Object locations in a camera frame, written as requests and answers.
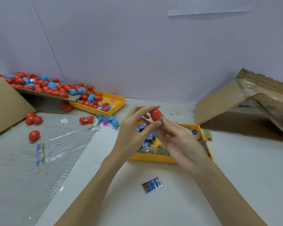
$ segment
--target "hand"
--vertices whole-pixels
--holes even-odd
[[[160,105],[134,106],[122,122],[111,154],[120,159],[122,163],[125,163],[131,156],[133,156],[148,135],[162,125],[161,121],[155,121],[149,124],[149,121],[145,119],[150,118],[147,113],[158,109],[159,107]],[[135,128],[136,122],[138,121],[143,121],[147,124],[147,127],[142,132],[138,132]]]
[[[204,148],[189,129],[166,117],[163,117],[163,124],[163,129],[156,130],[157,136],[181,168],[191,173],[199,164],[209,160]]]

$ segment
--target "paper sheet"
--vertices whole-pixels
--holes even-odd
[[[169,16],[256,10],[260,0],[169,0]]]

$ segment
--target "cardboard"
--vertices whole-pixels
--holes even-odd
[[[0,77],[0,133],[25,118],[25,114],[35,112],[13,87]]]
[[[240,106],[250,101],[254,106]],[[283,83],[242,69],[196,105],[203,128],[283,141]]]
[[[84,90],[84,93],[86,93],[87,88],[85,88],[85,87],[81,87],[81,88]],[[41,93],[41,92],[37,92],[37,91],[34,91],[34,90],[25,89],[25,88],[14,87],[14,89],[16,91],[18,91],[19,93],[32,94],[32,95],[37,95],[37,96],[47,97],[47,98],[56,98],[56,99],[72,101],[72,102],[79,101],[80,97],[82,96],[82,94],[76,94],[76,95],[68,95],[68,98],[61,98],[61,97],[57,97],[57,96],[53,96],[53,95],[50,95],[50,94]]]

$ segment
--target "yellow plastic tray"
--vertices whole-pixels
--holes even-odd
[[[93,90],[93,92],[95,93],[100,92],[103,97],[103,101],[108,102],[111,107],[112,106],[115,106],[115,107],[111,108],[111,110],[109,110],[108,112],[104,112],[96,108],[91,108],[89,106],[79,104],[77,102],[69,101],[69,103],[75,108],[78,108],[78,109],[81,109],[81,110],[84,110],[84,111],[87,111],[93,114],[102,114],[103,116],[107,116],[107,117],[110,117],[111,115],[113,115],[117,110],[119,110],[121,107],[123,107],[126,104],[126,98],[124,97],[116,96],[114,94],[109,94],[109,93],[105,93],[105,92],[101,92],[97,90]]]
[[[198,124],[184,124],[184,125],[187,125],[188,127],[191,127],[193,129],[196,129],[197,131],[199,131],[200,135],[201,135],[200,141],[204,141],[206,143],[206,140],[204,139],[204,135],[203,135],[203,133],[200,129],[200,126]],[[158,145],[160,143],[161,142],[159,141],[159,139],[156,139],[154,141],[154,145],[152,145],[150,148],[152,148],[153,150],[156,150],[156,148],[158,147]],[[210,148],[208,148],[208,151],[210,152],[210,155],[211,155],[210,159],[214,160],[212,153],[210,151]],[[176,163],[171,156],[151,155],[151,154],[143,154],[143,153],[135,153],[130,159],[132,159],[132,160],[142,160],[142,161],[151,161],[151,162]]]

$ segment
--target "forearm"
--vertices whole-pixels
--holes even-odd
[[[192,176],[223,226],[266,226],[214,162],[205,161]]]
[[[56,222],[55,226],[84,226],[94,223],[107,190],[122,165],[123,163],[115,160],[111,154],[107,156],[98,172]]]

